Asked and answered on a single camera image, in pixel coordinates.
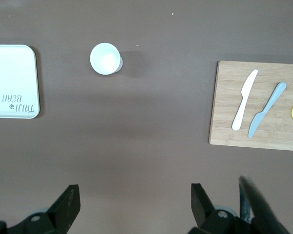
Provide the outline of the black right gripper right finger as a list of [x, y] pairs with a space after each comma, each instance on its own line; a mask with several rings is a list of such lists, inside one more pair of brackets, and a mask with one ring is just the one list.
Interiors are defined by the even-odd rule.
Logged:
[[250, 234], [251, 225], [224, 208], [215, 208], [200, 183], [191, 184], [191, 210], [197, 226], [189, 234]]

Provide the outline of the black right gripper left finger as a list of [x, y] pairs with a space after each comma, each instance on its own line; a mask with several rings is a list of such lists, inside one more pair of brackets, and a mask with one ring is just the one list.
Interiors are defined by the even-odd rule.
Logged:
[[46, 212], [30, 215], [7, 234], [66, 234], [80, 212], [78, 185], [70, 185]]

